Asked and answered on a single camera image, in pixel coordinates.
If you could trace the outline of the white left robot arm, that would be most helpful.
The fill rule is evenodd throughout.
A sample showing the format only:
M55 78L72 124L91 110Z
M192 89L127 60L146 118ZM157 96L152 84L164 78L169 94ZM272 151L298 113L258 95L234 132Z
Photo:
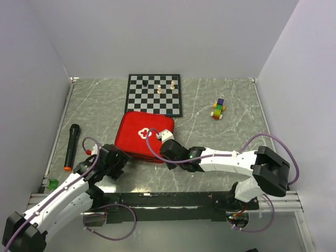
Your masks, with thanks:
M44 200L23 214L14 212L7 218L2 239L5 250L44 251L54 234L77 215L101 209L107 199L96 184L104 177L117 180L128 159L116 146L103 145Z

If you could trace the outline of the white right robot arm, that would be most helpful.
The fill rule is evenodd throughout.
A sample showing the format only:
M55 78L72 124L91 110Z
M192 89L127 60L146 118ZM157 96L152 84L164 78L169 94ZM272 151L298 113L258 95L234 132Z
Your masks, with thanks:
M287 193L290 164L266 146L238 153L195 146L189 149L170 139L160 148L169 169L180 166L188 172L229 172L248 176L232 186L229 203L241 209L253 198L268 194L284 197Z

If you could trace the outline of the green clip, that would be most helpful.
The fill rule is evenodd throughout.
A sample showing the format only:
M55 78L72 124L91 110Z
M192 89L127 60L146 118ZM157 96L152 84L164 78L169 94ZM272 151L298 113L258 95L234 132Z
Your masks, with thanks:
M49 190L55 190L58 187L58 180L56 179L49 179L48 185L46 186Z

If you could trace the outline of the colourful toy block car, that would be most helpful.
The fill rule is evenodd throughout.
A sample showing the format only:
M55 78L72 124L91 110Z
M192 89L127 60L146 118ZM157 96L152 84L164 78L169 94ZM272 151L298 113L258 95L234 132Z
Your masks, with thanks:
M218 98L217 102L214 103L213 108L214 111L211 112L211 117L215 120L220 120L223 115L223 111L225 110L225 106L224 106L224 99L222 98Z

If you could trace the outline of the red black medicine case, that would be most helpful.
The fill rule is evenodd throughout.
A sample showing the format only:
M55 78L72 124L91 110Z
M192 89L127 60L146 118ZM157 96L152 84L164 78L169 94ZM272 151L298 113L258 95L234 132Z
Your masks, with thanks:
M159 154L162 143L157 139L155 132L148 132L151 128L159 132L164 130L173 132L174 120L160 114L127 112L121 120L114 144L135 160L162 163L146 144L146 137L149 137L151 148Z

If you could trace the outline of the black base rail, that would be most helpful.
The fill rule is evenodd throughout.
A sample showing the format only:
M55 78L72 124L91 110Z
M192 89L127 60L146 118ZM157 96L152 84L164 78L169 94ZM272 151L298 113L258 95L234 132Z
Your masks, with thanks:
M248 204L228 192L105 193L85 213L104 213L108 224L137 221L226 221Z

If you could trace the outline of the cream chess queen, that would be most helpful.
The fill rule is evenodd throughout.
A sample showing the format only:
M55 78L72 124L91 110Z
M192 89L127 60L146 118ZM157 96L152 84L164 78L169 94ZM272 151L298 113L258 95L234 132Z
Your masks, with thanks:
M174 80L171 81L171 86L170 86L170 88L171 88L172 90L175 89L175 81L174 81Z

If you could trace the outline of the black white chessboard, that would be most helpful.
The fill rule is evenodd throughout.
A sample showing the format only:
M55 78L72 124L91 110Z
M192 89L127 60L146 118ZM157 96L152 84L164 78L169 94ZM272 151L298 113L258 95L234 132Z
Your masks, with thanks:
M175 81L175 89L171 89L171 81ZM158 85L162 93L158 94ZM181 117L182 89L179 74L129 74L125 112L146 112L161 114L167 117Z

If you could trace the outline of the cream chess pawn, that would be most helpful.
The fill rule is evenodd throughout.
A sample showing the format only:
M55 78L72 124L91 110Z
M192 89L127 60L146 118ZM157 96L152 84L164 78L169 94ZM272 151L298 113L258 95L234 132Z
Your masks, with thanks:
M162 93L162 88L161 88L161 86L160 86L160 85L158 85L158 88L157 88L157 93L158 93L158 94L161 94L161 93Z

